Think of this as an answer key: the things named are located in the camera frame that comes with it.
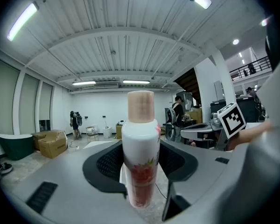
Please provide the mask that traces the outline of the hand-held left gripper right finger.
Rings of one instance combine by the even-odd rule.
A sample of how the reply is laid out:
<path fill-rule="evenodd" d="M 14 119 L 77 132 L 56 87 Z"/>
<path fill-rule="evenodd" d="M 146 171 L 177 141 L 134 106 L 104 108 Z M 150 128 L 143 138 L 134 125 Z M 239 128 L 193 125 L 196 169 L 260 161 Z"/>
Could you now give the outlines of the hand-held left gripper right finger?
<path fill-rule="evenodd" d="M 162 141 L 168 178 L 163 222 L 231 224 L 252 217 L 270 196 L 269 148 L 263 139 L 230 153 Z"/>

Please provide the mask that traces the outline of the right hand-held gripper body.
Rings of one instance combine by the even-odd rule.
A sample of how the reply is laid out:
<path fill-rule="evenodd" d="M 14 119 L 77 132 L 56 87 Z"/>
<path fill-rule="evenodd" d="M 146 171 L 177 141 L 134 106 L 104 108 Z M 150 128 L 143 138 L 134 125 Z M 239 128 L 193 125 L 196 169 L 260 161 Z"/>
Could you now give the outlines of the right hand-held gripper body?
<path fill-rule="evenodd" d="M 225 151 L 230 138 L 245 128 L 246 122 L 238 104 L 229 103 L 216 113 L 213 113 L 210 125 L 214 132 L 220 131 L 214 148 L 219 151 Z"/>

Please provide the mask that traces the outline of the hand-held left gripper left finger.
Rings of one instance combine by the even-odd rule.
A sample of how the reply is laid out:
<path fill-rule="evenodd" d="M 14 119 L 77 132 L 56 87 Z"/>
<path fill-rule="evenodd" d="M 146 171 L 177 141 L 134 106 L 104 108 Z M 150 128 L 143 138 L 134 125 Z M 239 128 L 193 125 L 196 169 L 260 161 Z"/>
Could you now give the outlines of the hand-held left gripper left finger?
<path fill-rule="evenodd" d="M 60 155 L 4 193 L 31 224 L 138 224 L 122 164 L 122 143 L 111 141 Z"/>

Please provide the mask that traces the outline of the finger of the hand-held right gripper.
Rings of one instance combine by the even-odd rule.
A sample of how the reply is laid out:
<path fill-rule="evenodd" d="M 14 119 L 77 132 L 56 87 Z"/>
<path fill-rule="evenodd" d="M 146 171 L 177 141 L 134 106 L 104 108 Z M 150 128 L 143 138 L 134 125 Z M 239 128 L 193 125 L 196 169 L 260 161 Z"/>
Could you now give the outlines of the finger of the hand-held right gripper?
<path fill-rule="evenodd" d="M 210 123 L 201 123 L 182 128 L 180 134 L 189 140 L 206 140 L 211 132 L 213 129 Z"/>

